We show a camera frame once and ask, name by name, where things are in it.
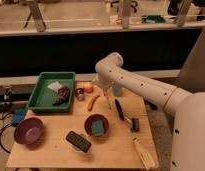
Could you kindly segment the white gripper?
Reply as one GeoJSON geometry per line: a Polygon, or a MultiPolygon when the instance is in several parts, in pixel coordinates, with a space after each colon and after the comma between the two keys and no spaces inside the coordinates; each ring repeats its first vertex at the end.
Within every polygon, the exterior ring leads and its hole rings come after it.
{"type": "Polygon", "coordinates": [[[107,80],[107,79],[94,79],[93,83],[102,90],[103,95],[105,97],[108,97],[108,90],[112,86],[112,82],[110,80],[107,80]]]}

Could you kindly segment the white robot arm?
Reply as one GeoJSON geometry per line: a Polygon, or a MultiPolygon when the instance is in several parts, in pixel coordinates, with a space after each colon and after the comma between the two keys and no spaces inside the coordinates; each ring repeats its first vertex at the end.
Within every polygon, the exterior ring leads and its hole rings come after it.
{"type": "Polygon", "coordinates": [[[122,65],[117,52],[99,60],[95,84],[107,91],[116,82],[174,116],[170,171],[205,171],[205,92],[191,93],[126,71],[122,65]]]}

